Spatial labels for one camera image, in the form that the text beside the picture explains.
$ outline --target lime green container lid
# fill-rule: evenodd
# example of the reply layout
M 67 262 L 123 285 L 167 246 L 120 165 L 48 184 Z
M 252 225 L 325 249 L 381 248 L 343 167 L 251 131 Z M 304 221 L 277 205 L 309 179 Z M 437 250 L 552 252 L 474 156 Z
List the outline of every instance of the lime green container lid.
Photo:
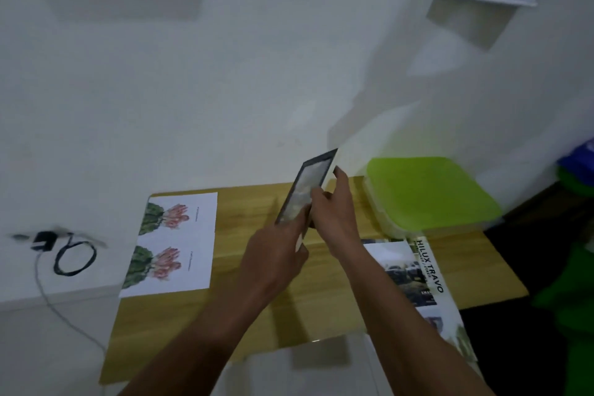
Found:
M 501 216 L 494 199 L 448 158 L 373 158 L 367 177 L 376 202 L 407 231 L 462 226 Z

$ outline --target person's right hand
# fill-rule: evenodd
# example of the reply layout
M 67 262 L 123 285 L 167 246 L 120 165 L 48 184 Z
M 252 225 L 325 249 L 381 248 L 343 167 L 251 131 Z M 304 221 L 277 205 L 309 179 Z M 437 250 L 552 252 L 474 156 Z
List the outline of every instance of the person's right hand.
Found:
M 311 217 L 330 252 L 338 258 L 345 247 L 360 244 L 360 238 L 349 178 L 338 166 L 334 169 L 334 175 L 334 193 L 324 193 L 320 187 L 311 190 Z

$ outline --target person's left hand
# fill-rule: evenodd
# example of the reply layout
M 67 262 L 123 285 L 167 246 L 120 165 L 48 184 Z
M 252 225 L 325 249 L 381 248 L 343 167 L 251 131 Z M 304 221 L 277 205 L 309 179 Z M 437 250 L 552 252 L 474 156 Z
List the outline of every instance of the person's left hand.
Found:
M 308 210 L 309 206 L 303 207 L 293 221 L 261 228 L 248 241 L 237 283 L 243 290 L 256 294 L 263 306 L 291 283 L 309 256 L 303 244 L 295 252 L 297 238 L 307 222 Z

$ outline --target plastic container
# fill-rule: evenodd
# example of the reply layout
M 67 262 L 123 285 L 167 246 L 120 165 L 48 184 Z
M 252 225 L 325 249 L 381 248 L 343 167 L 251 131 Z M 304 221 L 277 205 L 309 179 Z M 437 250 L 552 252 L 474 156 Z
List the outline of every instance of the plastic container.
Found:
M 382 231 L 392 238 L 501 216 L 494 199 L 444 157 L 373 158 L 364 188 Z

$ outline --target wood grain surface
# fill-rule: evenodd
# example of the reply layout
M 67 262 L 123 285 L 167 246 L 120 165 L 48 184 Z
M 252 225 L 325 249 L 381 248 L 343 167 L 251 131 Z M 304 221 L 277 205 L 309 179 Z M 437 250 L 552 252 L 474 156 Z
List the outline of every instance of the wood grain surface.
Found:
M 330 191 L 334 183 L 330 182 Z M 385 237 L 363 191 L 362 177 L 352 177 L 350 184 L 360 236 Z M 290 187 L 290 183 L 280 183 L 159 194 L 219 193 L 210 288 L 122 299 L 101 384 L 133 377 L 189 324 L 218 288 L 234 278 L 248 239 L 274 222 Z M 232 360 L 365 329 L 338 261 L 315 230 L 309 230 L 304 243 L 309 260 L 301 274 L 257 318 Z M 482 232 L 430 236 L 429 243 L 459 309 L 527 295 Z

